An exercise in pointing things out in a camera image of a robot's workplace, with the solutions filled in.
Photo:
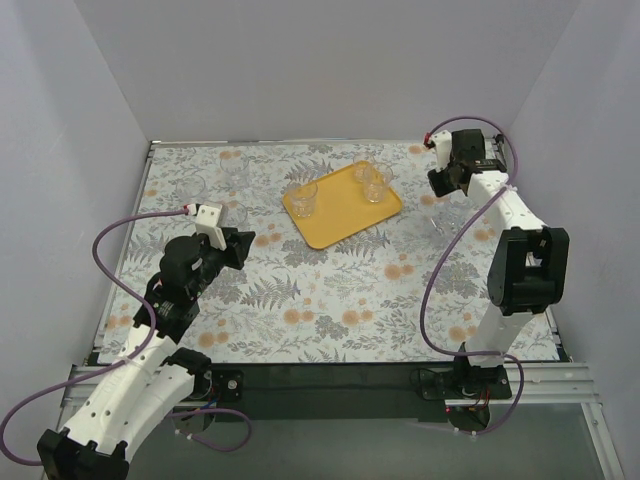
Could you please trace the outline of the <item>small clear glass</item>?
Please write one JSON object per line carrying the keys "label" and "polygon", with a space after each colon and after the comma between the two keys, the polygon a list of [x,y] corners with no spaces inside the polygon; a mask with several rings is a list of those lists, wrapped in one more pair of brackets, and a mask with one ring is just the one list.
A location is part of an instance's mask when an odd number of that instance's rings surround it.
{"label": "small clear glass", "polygon": [[373,164],[375,157],[370,152],[358,152],[353,157],[353,177],[356,182],[362,183],[366,169]]}

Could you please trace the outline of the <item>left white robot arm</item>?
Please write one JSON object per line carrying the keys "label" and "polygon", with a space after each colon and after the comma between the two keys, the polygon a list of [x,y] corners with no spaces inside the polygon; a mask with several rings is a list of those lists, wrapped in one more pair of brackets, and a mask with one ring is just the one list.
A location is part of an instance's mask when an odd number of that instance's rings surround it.
{"label": "left white robot arm", "polygon": [[60,431],[38,441],[47,478],[125,478],[136,450],[178,403],[209,401],[219,391],[211,360],[179,343],[206,288],[223,269],[243,268],[255,238],[235,228],[220,232],[223,250],[204,233],[167,243],[114,369]]}

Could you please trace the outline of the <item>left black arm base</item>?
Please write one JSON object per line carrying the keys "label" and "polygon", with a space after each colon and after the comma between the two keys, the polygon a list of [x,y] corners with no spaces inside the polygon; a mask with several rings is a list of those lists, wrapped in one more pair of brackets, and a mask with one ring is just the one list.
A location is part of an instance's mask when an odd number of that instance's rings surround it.
{"label": "left black arm base", "polygon": [[[195,377],[194,391],[175,407],[173,413],[207,410],[234,405],[242,397],[244,375],[240,370],[209,369]],[[187,434],[204,432],[217,420],[214,413],[172,418],[176,429]]]}

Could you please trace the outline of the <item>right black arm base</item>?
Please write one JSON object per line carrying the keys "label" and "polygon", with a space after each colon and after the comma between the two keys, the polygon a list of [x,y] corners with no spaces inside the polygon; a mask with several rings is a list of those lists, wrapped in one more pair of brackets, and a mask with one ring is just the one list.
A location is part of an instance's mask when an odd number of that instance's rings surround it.
{"label": "right black arm base", "polygon": [[490,428],[490,403],[510,400],[512,389],[503,367],[463,373],[454,368],[417,368],[410,384],[422,400],[435,401],[444,414],[436,424],[451,426],[455,432],[478,435]]}

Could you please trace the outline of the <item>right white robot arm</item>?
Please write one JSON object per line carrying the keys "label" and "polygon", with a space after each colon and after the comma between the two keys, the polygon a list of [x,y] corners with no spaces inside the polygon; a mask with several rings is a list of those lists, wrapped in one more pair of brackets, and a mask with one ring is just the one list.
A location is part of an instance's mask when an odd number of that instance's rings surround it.
{"label": "right white robot arm", "polygon": [[426,145],[436,155],[436,166],[427,174],[435,195],[462,192],[484,208],[499,236],[487,274],[490,304],[475,334],[461,344],[451,371],[439,379],[439,394],[507,399],[505,355],[536,315],[561,300],[569,235],[547,226],[509,186],[503,155],[488,150],[481,130],[442,130]]}

